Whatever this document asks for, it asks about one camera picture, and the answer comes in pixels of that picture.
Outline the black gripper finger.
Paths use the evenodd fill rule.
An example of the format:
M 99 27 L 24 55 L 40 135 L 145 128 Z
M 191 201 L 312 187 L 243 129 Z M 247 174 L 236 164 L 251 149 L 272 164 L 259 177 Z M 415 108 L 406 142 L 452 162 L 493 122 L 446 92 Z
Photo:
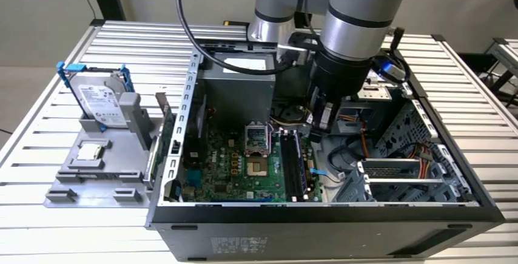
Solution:
M 323 130 L 330 132 L 336 119 L 338 105 L 327 102 L 323 108 Z
M 324 128 L 320 127 L 322 115 L 324 111 L 324 97 L 322 96 L 320 90 L 312 91 L 310 109 L 312 114 L 310 141 L 314 143 L 319 143 L 322 141 L 324 133 Z

